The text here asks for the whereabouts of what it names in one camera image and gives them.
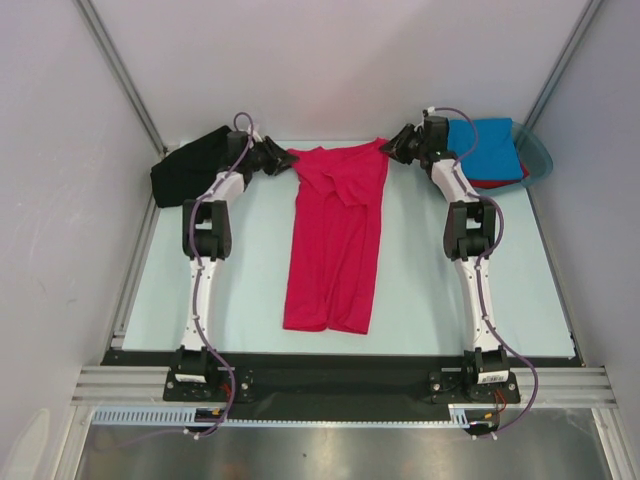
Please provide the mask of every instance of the wall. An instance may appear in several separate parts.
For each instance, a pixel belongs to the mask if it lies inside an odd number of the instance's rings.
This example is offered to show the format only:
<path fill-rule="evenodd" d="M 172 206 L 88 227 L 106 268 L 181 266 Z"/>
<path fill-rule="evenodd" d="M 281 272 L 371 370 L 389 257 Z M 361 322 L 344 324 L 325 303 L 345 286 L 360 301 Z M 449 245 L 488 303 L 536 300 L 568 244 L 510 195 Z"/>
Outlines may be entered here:
<path fill-rule="evenodd" d="M 607 367 L 640 447 L 640 3 L 608 2 L 537 133 L 555 161 L 535 189 L 578 340 Z"/>
<path fill-rule="evenodd" d="M 0 465 L 40 408 L 48 464 L 105 338 L 155 152 L 71 1 L 0 12 Z"/>
<path fill-rule="evenodd" d="M 274 138 L 393 136 L 422 108 L 522 121 L 586 0 L 95 0 L 165 142 L 238 110 Z"/>

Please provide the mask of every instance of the teal basket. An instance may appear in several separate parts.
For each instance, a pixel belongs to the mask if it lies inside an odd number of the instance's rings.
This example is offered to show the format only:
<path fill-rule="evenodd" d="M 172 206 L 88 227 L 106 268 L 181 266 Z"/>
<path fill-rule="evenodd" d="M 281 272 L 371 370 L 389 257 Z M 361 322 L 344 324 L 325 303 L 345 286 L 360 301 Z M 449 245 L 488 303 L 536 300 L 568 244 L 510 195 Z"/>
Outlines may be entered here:
<path fill-rule="evenodd" d="M 490 189 L 478 188 L 477 190 L 482 192 L 484 195 L 499 195 L 501 193 L 517 190 L 521 187 L 530 187 L 534 183 L 548 177 L 553 170 L 553 160 L 551 160 L 551 155 L 549 155 L 545 146 L 531 130 L 524 125 L 513 122 L 511 136 L 513 137 L 513 143 L 516 146 L 520 162 L 529 171 L 529 175 L 518 183 L 512 183 L 511 185 L 505 185 L 504 187 Z"/>

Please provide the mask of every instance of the red cloth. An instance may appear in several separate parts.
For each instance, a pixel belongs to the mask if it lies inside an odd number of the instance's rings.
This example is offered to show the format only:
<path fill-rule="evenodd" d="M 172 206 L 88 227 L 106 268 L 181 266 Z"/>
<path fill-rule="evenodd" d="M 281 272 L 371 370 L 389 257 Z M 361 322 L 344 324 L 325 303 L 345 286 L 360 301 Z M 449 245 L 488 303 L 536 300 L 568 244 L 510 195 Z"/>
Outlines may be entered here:
<path fill-rule="evenodd" d="M 389 168 L 379 151 L 385 143 L 291 150 L 300 188 L 284 328 L 369 331 Z"/>

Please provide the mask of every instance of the white table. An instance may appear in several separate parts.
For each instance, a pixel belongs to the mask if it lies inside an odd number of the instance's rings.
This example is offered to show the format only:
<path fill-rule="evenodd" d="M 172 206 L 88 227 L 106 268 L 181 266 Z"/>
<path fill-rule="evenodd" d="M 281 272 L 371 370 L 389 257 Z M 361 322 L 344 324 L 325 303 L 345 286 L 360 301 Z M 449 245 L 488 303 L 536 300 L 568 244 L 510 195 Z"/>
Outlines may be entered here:
<path fill-rule="evenodd" d="M 364 142 L 322 142 L 327 148 Z M 318 142 L 282 142 L 310 149 Z M 209 328 L 223 351 L 461 355 L 465 315 L 458 277 L 445 257 L 447 204 L 417 165 L 391 161 L 373 316 L 366 336 L 282 328 L 295 197 L 293 171 L 254 175 L 230 209 L 232 254 L 223 265 Z M 573 357 L 573 344 L 540 234 L 524 190 L 496 198 L 505 236 L 491 257 L 498 330 L 520 353 Z M 136 293 L 123 348 L 175 350 L 189 302 L 182 253 L 182 209 L 161 211 Z"/>

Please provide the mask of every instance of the cloth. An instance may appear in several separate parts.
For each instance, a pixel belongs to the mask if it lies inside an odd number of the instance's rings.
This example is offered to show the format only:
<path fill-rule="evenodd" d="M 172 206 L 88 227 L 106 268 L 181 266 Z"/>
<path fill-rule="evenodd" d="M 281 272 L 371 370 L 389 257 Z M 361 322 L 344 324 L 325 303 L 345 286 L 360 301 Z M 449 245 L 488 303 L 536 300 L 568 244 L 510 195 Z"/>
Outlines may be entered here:
<path fill-rule="evenodd" d="M 284 328 L 369 331 L 382 231 L 386 140 L 291 153 L 300 179 Z"/>
<path fill-rule="evenodd" d="M 474 123 L 478 129 L 478 146 L 462 162 L 462 171 L 470 183 L 491 188 L 522 180 L 524 172 L 511 136 L 512 120 L 489 118 Z M 449 150 L 462 155 L 472 147 L 474 140 L 473 129 L 466 120 L 449 122 Z"/>
<path fill-rule="evenodd" d="M 223 126 L 171 152 L 151 168 L 151 189 L 158 207 L 177 207 L 198 198 L 228 162 L 227 134 Z"/>

